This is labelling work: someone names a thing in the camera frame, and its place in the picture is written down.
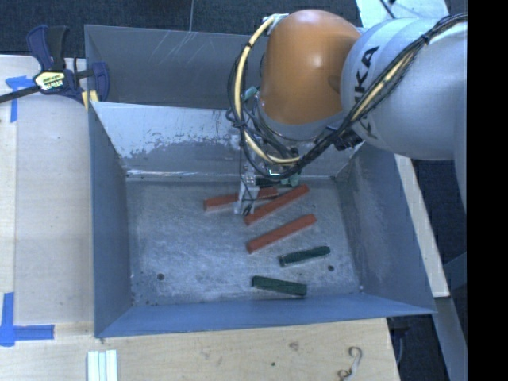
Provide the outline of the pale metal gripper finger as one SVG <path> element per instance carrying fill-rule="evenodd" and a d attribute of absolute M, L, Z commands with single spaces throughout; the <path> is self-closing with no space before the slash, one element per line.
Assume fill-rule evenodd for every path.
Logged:
<path fill-rule="evenodd" d="M 244 204 L 244 198 L 247 193 L 247 190 L 248 190 L 248 187 L 247 187 L 247 184 L 245 183 L 244 176 L 241 175 L 240 176 L 240 186 L 239 186 L 239 190 L 238 190 L 238 194 L 237 194 L 237 200 L 236 200 L 234 207 L 233 207 L 233 212 L 235 214 L 243 214 L 243 210 L 244 210 L 243 204 Z"/>
<path fill-rule="evenodd" d="M 258 196 L 258 186 L 256 185 L 255 176 L 247 176 L 245 178 L 245 196 L 244 196 L 244 213 L 250 214 Z"/>

